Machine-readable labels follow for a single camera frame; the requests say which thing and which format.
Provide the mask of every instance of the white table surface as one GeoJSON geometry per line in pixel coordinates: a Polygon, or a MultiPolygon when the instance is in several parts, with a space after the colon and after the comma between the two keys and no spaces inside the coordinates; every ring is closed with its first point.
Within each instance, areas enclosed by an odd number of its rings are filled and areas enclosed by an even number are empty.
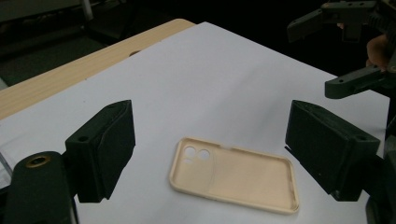
{"type": "Polygon", "coordinates": [[[62,153],[65,139],[101,108],[131,99],[134,155],[110,200],[76,198],[82,224],[366,223],[365,192],[358,202],[337,202],[284,148],[294,99],[327,108],[383,147],[389,99],[373,91],[327,99],[332,78],[204,22],[0,120],[0,149],[12,166],[40,151],[62,153]],[[289,158],[299,211],[280,215],[174,191],[168,175],[184,136],[289,158]]]}

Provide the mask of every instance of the brass insert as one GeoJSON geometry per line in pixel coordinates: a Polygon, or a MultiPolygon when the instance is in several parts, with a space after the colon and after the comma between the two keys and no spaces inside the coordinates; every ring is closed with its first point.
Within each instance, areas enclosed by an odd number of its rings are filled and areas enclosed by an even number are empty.
{"type": "Polygon", "coordinates": [[[46,164],[49,161],[50,161],[50,156],[46,156],[46,155],[35,156],[32,159],[30,159],[28,162],[26,162],[26,167],[36,168],[46,164]]]}

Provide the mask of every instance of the wooden table edge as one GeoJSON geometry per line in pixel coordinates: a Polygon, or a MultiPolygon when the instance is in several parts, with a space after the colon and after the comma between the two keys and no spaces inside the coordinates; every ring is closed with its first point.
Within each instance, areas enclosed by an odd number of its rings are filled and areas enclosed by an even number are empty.
{"type": "Polygon", "coordinates": [[[195,24],[183,19],[166,22],[71,63],[5,88],[0,91],[0,119],[63,91],[128,58],[132,53],[145,49],[193,25],[195,24]]]}

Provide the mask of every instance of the human hand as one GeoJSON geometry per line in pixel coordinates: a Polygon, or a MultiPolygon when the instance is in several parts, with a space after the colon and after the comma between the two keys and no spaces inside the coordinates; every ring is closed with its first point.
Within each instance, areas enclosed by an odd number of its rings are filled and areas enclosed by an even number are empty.
{"type": "Polygon", "coordinates": [[[367,43],[366,66],[376,65],[381,71],[386,71],[389,64],[387,55],[388,39],[386,35],[379,35],[367,43]]]}

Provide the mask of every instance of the beige phone case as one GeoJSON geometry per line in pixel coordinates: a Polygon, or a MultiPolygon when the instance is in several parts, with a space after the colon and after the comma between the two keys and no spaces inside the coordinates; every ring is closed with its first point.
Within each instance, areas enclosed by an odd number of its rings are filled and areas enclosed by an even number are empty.
{"type": "Polygon", "coordinates": [[[298,210],[292,164],[286,158],[196,138],[183,138],[169,175],[178,191],[281,214],[298,210]]]}

